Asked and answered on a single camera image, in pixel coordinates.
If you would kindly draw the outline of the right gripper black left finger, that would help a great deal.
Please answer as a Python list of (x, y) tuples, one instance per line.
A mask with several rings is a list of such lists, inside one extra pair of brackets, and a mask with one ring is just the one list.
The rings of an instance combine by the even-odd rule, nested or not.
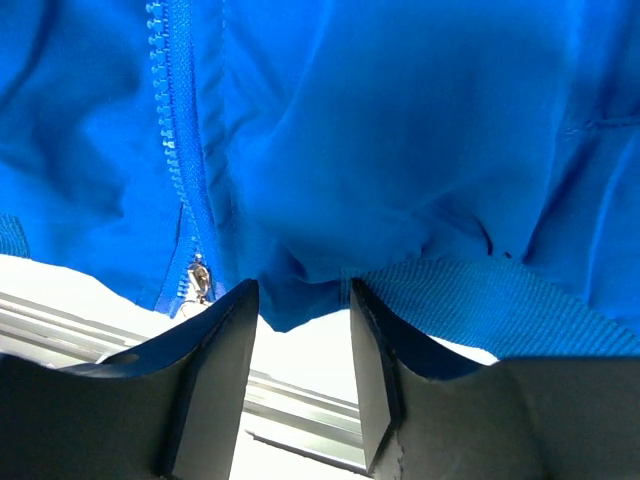
[(98, 364), (1, 358), (5, 479), (226, 479), (259, 309), (255, 281)]

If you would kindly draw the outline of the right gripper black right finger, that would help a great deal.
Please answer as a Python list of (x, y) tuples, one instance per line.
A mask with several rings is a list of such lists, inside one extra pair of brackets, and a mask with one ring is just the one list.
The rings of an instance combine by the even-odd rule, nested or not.
[(376, 479), (635, 479), (639, 362), (516, 358), (485, 366), (351, 287), (365, 457)]

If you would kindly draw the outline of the blue white red jacket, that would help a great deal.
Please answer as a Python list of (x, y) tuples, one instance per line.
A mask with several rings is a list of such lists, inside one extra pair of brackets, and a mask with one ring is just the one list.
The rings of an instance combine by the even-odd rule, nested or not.
[(278, 331), (363, 280), (499, 358), (639, 352), (635, 1), (5, 1), (1, 250)]

